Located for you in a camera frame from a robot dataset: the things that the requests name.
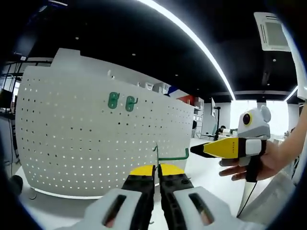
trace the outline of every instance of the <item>finger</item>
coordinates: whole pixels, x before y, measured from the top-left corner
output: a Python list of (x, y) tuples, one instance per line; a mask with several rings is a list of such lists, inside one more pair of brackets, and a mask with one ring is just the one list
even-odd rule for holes
[(245, 179), (246, 178), (246, 172), (242, 172), (242, 173), (238, 173), (236, 175), (233, 175), (231, 177), (231, 180), (232, 181), (238, 181), (238, 180), (242, 180), (242, 179)]
[(243, 173), (246, 171), (246, 167), (234, 166), (228, 169), (225, 169), (219, 173), (220, 176), (229, 176), (236, 173)]
[(221, 166), (236, 166), (239, 164), (239, 158), (236, 159), (222, 159), (220, 162)]

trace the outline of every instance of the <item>white pegboard wall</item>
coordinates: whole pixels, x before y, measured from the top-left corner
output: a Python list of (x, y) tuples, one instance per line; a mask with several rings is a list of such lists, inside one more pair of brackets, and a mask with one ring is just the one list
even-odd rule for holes
[[(119, 92), (116, 109), (109, 94)], [(127, 96), (139, 98), (132, 112)], [(16, 108), (17, 145), (29, 184), (65, 196), (102, 196), (131, 169), (185, 155), (193, 107), (117, 80), (27, 67)], [(186, 161), (173, 161), (185, 167)]]

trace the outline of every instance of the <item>black ceiling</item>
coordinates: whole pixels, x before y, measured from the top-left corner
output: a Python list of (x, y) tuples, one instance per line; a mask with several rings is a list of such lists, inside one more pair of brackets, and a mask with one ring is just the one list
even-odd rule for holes
[[(238, 92), (237, 99), (283, 100), (296, 86), (291, 53), (261, 49), (253, 13), (269, 10), (260, 1), (155, 1), (203, 41)], [(31, 24), (38, 32), (31, 57), (54, 57), (59, 47), (78, 49), (84, 56), (134, 69), (204, 99), (231, 100), (199, 47), (169, 19), (136, 0), (47, 7)]]

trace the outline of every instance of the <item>ceiling light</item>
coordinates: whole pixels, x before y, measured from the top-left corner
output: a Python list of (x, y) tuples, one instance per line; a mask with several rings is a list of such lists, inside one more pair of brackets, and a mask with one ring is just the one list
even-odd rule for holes
[(298, 89), (298, 85), (294, 88), (294, 90), (289, 94), (289, 96), (287, 96), (287, 98), (284, 100), (284, 102), (287, 102), (292, 96), (293, 94), (295, 94), (295, 92)]
[(57, 4), (60, 4), (60, 5), (63, 5), (63, 6), (68, 6), (68, 4), (66, 3), (63, 3), (63, 2), (59, 2), (59, 1), (54, 1), (54, 0), (48, 0), (50, 2), (53, 2), (53, 3), (57, 3)]
[(166, 18), (171, 20), (173, 23), (175, 23), (181, 30), (183, 30), (198, 46), (199, 48), (205, 53), (207, 58), (211, 61), (213, 66), (216, 68), (217, 72), (220, 74), (222, 80), (224, 81), (232, 99), (235, 101), (235, 95), (234, 92), (232, 91), (230, 84), (223, 73), (220, 65), (217, 63), (213, 55), (210, 53), (208, 48), (205, 46), (205, 44), (194, 34), (194, 32), (187, 27), (179, 18), (177, 18), (173, 13), (165, 9), (164, 7), (160, 6), (158, 3), (154, 2), (153, 0), (137, 0), (139, 2), (144, 3), (145, 5), (153, 8), (154, 10), (158, 11), (162, 15), (164, 15)]

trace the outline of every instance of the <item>cable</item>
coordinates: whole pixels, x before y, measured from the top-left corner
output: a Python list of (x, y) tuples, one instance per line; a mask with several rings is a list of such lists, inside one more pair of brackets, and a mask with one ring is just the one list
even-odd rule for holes
[(246, 204), (248, 203), (248, 200), (249, 200), (251, 194), (253, 193), (253, 191), (254, 191), (256, 185), (257, 185), (257, 181), (256, 181), (256, 183), (255, 183), (253, 189), (251, 190), (251, 192), (250, 192), (250, 194), (249, 194), (249, 196), (248, 196), (248, 199), (246, 200), (246, 202), (245, 202), (243, 208), (241, 209), (241, 211), (239, 212), (239, 214), (236, 216), (237, 218), (238, 218), (238, 217), (241, 215), (241, 213), (243, 212), (243, 209), (245, 208)]
[(11, 123), (10, 119), (8, 119), (9, 122), (9, 128), (10, 128), (10, 138), (11, 138), (11, 154), (12, 154), (12, 161), (11, 161), (11, 177), (13, 176), (13, 140), (12, 140), (12, 129), (11, 129)]

